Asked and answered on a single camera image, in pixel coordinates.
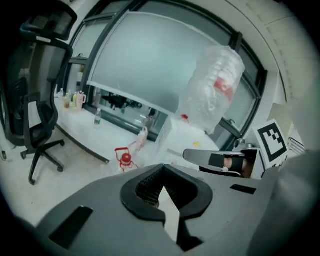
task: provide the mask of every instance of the window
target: window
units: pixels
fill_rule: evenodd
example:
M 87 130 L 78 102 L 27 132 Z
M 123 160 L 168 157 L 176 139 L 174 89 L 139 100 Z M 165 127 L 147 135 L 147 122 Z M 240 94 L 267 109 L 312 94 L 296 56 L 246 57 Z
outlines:
M 167 115 L 115 93 L 91 87 L 87 105 L 92 113 L 101 108 L 103 117 L 113 124 L 138 134 L 144 126 L 148 128 L 149 139 L 156 141 Z
M 239 131 L 248 119 L 248 115 L 255 103 L 256 97 L 250 89 L 250 85 L 245 79 L 241 79 L 232 103 L 224 114 L 225 119 L 229 120 Z
M 121 10 L 125 4 L 127 4 L 128 1 L 116 1 L 116 2 L 111 2 L 108 4 L 106 8 L 104 8 L 100 14 L 107 14 L 107 13 L 116 13 L 119 10 Z
M 107 24 L 107 20 L 94 20 L 87 22 L 74 42 L 72 57 L 81 56 L 83 58 L 89 58 L 98 37 Z
M 218 44 L 227 46 L 231 40 L 231 33 L 221 24 L 212 22 L 186 8 L 164 2 L 148 1 L 139 12 L 162 15 L 191 25 L 217 41 Z
M 81 80 L 84 75 L 85 65 L 71 64 L 69 77 L 65 91 L 71 91 L 72 94 L 75 92 L 82 91 Z
M 214 141 L 218 148 L 222 148 L 233 135 L 223 128 L 220 124 L 215 127 L 214 133 L 209 137 Z
M 252 81 L 255 82 L 259 71 L 258 66 L 255 64 L 254 60 L 250 57 L 249 53 L 243 46 L 240 47 L 239 55 L 243 60 L 245 72 L 247 72 Z
M 199 55 L 214 44 L 181 22 L 130 12 L 97 56 L 89 82 L 175 113 Z
M 95 113 L 100 106 L 102 118 L 136 134 L 153 116 L 147 123 L 151 140 L 176 112 L 207 47 L 229 45 L 245 65 L 233 101 L 210 135 L 221 150 L 232 150 L 245 134 L 265 87 L 267 72 L 241 32 L 188 1 L 101 0 L 71 42 L 64 88 L 83 90 L 85 109 Z

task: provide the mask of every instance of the plastic bag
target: plastic bag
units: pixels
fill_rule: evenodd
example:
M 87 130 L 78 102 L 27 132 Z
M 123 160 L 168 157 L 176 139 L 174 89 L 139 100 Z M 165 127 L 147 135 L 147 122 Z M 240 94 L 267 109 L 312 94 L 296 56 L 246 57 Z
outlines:
M 229 46 L 207 48 L 179 99 L 177 114 L 212 134 L 230 107 L 244 71 L 241 57 Z

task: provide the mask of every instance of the red bottle cap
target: red bottle cap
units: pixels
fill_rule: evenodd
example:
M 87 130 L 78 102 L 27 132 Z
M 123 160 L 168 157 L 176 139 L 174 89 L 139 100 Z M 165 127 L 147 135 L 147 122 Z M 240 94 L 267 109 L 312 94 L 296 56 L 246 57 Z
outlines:
M 130 163 L 131 162 L 131 155 L 129 153 L 124 153 L 121 157 L 121 161 L 124 163 Z

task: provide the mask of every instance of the white desk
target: white desk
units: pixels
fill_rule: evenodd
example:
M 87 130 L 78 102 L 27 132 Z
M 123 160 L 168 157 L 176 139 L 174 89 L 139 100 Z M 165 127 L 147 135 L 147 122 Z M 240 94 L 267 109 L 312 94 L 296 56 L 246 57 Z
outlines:
M 81 145 L 111 160 L 115 156 L 116 148 L 124 148 L 134 142 L 137 135 L 122 129 L 106 120 L 101 119 L 98 129 L 95 129 L 95 115 L 85 109 L 77 111 L 75 108 L 64 108 L 60 99 L 55 99 L 59 113 L 57 124 Z M 147 140 L 141 149 L 141 157 L 146 160 L 153 157 L 155 143 Z

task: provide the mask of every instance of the office chair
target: office chair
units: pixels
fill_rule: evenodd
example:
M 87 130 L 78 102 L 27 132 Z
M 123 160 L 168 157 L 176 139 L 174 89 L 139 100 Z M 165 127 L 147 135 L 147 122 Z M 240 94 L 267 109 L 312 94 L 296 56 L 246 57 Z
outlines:
M 40 156 L 55 164 L 59 172 L 64 169 L 47 153 L 58 144 L 64 146 L 64 140 L 46 142 L 58 120 L 55 87 L 73 53 L 72 48 L 61 40 L 69 38 L 76 20 L 76 13 L 63 2 L 46 3 L 41 13 L 30 17 L 21 26 L 17 46 L 9 54 L 6 70 L 1 71 L 0 120 L 7 140 L 27 148 L 20 153 L 22 159 L 35 154 L 29 173 L 32 185 L 35 184 L 33 174 Z M 29 110 L 34 109 L 41 123 L 30 127 Z

